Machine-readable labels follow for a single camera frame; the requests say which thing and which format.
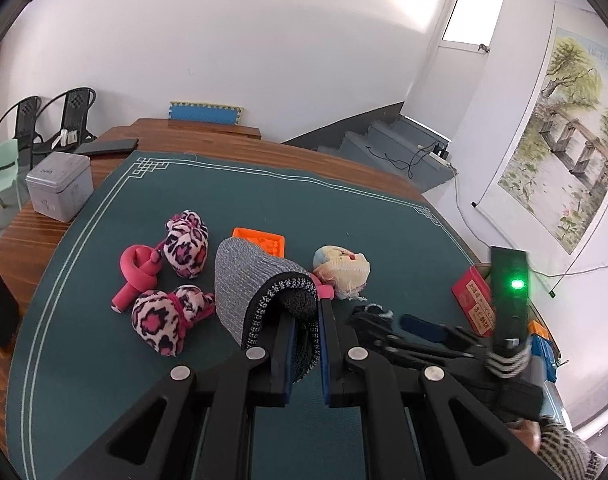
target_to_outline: child's chair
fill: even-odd
[[[8,139],[0,144],[0,193],[14,185],[17,191],[17,204],[21,209],[19,157],[17,139]],[[1,198],[0,203],[5,208],[6,205]]]

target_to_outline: box lid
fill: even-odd
[[[26,175],[26,184],[59,193],[90,166],[90,157],[53,152]]]

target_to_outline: leopard print fabric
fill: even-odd
[[[214,312],[215,296],[194,285],[181,285],[169,294],[147,290],[135,301],[133,329],[156,352],[177,356],[187,330]]]
[[[178,276],[195,278],[209,253],[209,229],[194,211],[184,211],[166,223],[168,235],[163,251]]]

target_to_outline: green light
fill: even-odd
[[[515,290],[522,290],[526,286],[526,283],[524,283],[524,280],[513,280],[511,286]]]

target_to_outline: black chair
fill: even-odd
[[[62,115],[62,123],[61,127],[59,128],[59,131],[63,130],[64,128],[69,132],[76,130],[77,142],[69,144],[68,146],[56,146],[55,150],[53,150],[53,148],[51,147],[50,140],[52,140],[55,136],[52,136],[50,137],[50,139],[44,141],[44,138],[35,131],[35,135],[33,136],[32,140],[32,148],[30,150],[31,168],[33,167],[33,157],[35,155],[45,156],[52,153],[53,151],[74,152],[74,150],[76,150],[82,142],[91,142],[92,140],[95,140],[97,138],[86,129],[86,122],[88,120],[88,110],[90,110],[90,107],[97,98],[97,94],[92,88],[74,88],[72,90],[64,92],[63,94],[59,94],[57,97],[51,99],[48,103],[46,103],[46,105],[37,114],[36,119],[39,118],[39,116],[46,108],[48,108],[51,104],[53,104],[59,98],[64,96],[66,97],[66,102],[64,104],[64,113]],[[39,137],[39,139],[41,139],[41,142],[35,142],[35,137]]]
[[[37,121],[37,117],[39,116],[39,107],[41,106],[41,97],[37,97],[33,95],[31,97],[26,97],[22,99],[18,103],[15,103],[11,106],[2,118],[0,119],[0,125],[2,121],[6,118],[6,116],[17,108],[17,119],[15,120],[15,135],[14,138],[17,139],[17,148],[21,152],[21,150],[25,150],[29,148],[33,142],[33,137],[35,136],[35,122]]]

